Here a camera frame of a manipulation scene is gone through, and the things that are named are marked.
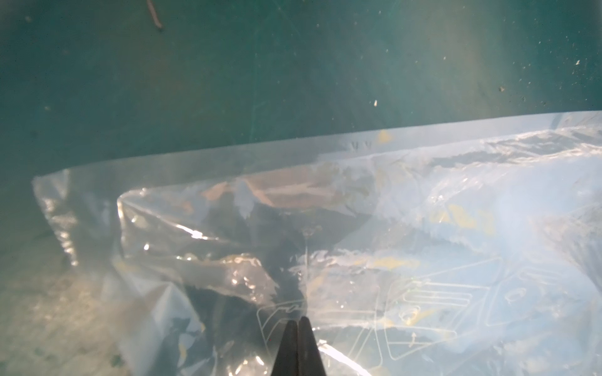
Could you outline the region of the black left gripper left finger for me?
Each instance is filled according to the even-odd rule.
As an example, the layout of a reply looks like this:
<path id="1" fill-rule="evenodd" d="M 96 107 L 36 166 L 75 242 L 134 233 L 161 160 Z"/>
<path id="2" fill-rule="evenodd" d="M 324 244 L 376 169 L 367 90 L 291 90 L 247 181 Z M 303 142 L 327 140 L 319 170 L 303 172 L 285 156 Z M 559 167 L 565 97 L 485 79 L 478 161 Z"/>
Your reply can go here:
<path id="1" fill-rule="evenodd" d="M 288 321 L 282 334 L 271 376 L 297 376 L 298 365 L 298 324 Z"/>

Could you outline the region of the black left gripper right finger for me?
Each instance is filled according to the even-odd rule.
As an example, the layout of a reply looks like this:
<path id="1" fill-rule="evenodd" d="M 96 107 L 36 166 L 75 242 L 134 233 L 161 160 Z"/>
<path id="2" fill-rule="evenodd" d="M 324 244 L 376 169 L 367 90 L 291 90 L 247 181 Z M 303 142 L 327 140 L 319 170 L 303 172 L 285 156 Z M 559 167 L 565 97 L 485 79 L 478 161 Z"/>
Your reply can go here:
<path id="1" fill-rule="evenodd" d="M 298 324 L 298 375 L 326 376 L 313 327 L 306 316 Z"/>

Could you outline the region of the clear plastic vacuum bag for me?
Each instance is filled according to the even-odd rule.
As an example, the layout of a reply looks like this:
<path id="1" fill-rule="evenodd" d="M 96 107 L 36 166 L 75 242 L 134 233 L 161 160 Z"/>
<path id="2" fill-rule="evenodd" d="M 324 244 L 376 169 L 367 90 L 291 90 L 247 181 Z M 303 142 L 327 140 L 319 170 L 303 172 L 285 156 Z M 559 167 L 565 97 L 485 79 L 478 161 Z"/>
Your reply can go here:
<path id="1" fill-rule="evenodd" d="M 34 179 L 135 375 L 599 375 L 601 114 L 105 161 Z"/>

